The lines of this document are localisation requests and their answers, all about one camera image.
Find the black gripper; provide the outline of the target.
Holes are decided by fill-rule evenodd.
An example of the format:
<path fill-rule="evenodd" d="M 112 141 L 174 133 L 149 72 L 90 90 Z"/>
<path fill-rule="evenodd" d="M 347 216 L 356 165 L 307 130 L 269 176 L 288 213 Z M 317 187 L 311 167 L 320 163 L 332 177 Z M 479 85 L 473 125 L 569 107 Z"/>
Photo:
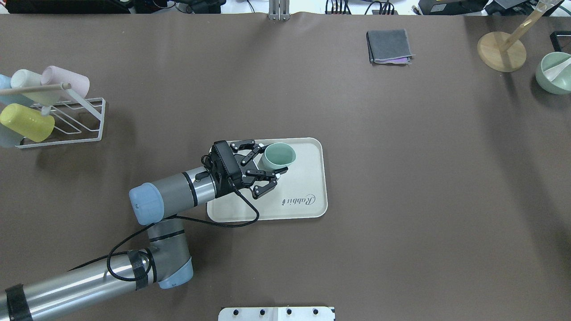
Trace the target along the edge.
<path fill-rule="evenodd" d="M 264 171 L 261 157 L 256 163 L 255 158 L 263 155 L 267 145 L 255 140 L 216 141 L 210 152 L 212 162 L 211 176 L 215 185 L 216 195 L 228 195 L 234 190 L 247 187 L 251 190 L 253 199 L 257 200 L 275 187 L 280 175 L 288 171 L 288 167 L 273 171 Z M 241 170 L 246 170 L 242 177 Z"/>

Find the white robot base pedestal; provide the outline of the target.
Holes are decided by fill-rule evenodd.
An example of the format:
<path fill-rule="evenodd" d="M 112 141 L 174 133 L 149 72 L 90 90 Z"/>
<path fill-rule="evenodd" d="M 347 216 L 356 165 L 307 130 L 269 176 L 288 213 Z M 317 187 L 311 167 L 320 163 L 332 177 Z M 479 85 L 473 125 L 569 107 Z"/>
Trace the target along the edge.
<path fill-rule="evenodd" d="M 334 307 L 227 307 L 221 309 L 219 321 L 335 321 Z"/>

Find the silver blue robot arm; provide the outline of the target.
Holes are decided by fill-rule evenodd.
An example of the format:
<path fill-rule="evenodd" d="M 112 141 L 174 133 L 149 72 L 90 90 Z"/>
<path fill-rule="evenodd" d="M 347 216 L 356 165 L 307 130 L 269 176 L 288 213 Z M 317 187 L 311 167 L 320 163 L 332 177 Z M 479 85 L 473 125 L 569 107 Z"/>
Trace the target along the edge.
<path fill-rule="evenodd" d="M 3 321 L 48 321 L 79 309 L 140 291 L 153 283 L 169 289 L 193 277 L 181 212 L 234 193 L 251 209 L 253 199 L 272 191 L 294 162 L 273 160 L 278 144 L 255 140 L 216 141 L 201 166 L 130 190 L 139 231 L 108 254 L 34 284 L 16 284 L 1 294 Z"/>

